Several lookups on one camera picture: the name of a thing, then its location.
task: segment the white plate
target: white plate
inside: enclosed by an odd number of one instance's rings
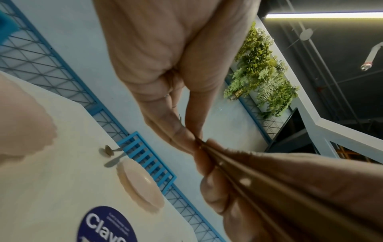
[[[137,194],[154,207],[162,208],[165,205],[164,197],[150,174],[139,163],[127,156],[121,158],[120,162]]]

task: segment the fluorescent light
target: fluorescent light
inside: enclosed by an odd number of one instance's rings
[[[268,19],[310,19],[310,18],[357,18],[383,19],[383,12],[351,12],[351,13],[312,13],[312,14],[268,14]]]

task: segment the sticker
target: sticker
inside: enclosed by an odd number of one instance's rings
[[[77,242],[137,242],[132,226],[116,209],[100,206],[85,214]]]

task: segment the ceiling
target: ceiling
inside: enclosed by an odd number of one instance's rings
[[[383,1],[269,0],[262,2],[259,15],[262,18],[267,13],[290,13],[291,7],[300,13],[378,12],[383,11]],[[263,23],[295,74],[303,72],[302,87],[323,118],[337,121],[383,117],[383,50],[371,69],[360,69],[371,48],[383,41],[382,20],[263,19]],[[299,40],[302,27],[313,29],[312,43]]]

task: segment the table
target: table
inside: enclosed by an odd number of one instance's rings
[[[197,241],[193,228],[165,198],[158,212],[147,212],[130,198],[116,169],[103,166],[110,158],[99,153],[117,144],[80,104],[2,74],[32,95],[57,126],[53,145],[0,166],[2,241],[86,241],[76,238],[80,222],[98,206],[119,211],[138,241]]]

